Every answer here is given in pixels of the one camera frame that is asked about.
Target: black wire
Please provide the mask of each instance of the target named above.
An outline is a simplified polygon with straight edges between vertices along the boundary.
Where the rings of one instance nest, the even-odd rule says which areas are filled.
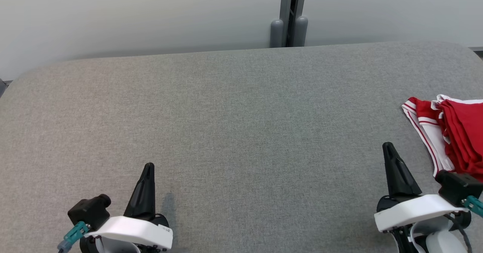
[[[454,219],[453,217],[451,217],[451,215],[445,215],[445,217],[448,218],[455,226],[458,227],[459,232],[461,232],[461,235],[463,236],[463,239],[465,240],[466,247],[468,248],[468,253],[473,253],[473,249],[471,248],[471,244],[469,243],[468,235],[466,235],[466,232],[463,229],[463,227],[461,227],[459,222],[456,219]]]

